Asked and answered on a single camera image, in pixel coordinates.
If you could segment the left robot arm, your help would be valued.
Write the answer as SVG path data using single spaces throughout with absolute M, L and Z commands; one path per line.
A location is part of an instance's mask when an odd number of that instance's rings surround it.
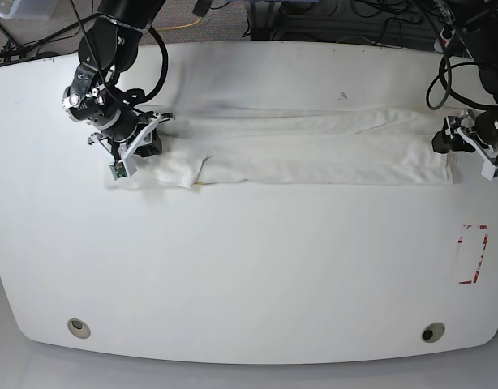
M 452 72 L 459 65 L 450 62 L 453 51 L 448 48 L 449 39 L 440 33 L 437 42 L 442 58 L 431 85 L 439 83 L 444 97 L 438 105 L 431 105 L 429 87 L 426 104 L 437 110 L 452 97 L 467 109 L 444 120 L 431 141 L 433 151 L 477 153 L 483 159 L 482 175 L 489 180 L 498 178 L 498 2 L 436 1 L 435 5 L 444 21 L 444 30 L 460 40 L 471 58 L 468 64 L 478 68 L 480 83 L 495 103 L 480 104 L 453 90 Z

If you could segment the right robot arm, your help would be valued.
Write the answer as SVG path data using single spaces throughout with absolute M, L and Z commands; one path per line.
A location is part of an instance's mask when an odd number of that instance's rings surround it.
M 88 122 L 104 137 L 115 161 L 120 147 L 129 146 L 141 129 L 155 118 L 150 111 L 138 109 L 161 91 L 169 69 L 168 51 L 152 27 L 163 1 L 103 1 L 94 25 L 83 29 L 79 43 L 79 65 L 73 81 L 63 93 L 63 108 L 71 119 Z M 162 56 L 161 70 L 152 91 L 141 88 L 126 91 L 117 87 L 121 73 L 137 59 L 144 33 L 156 41 Z

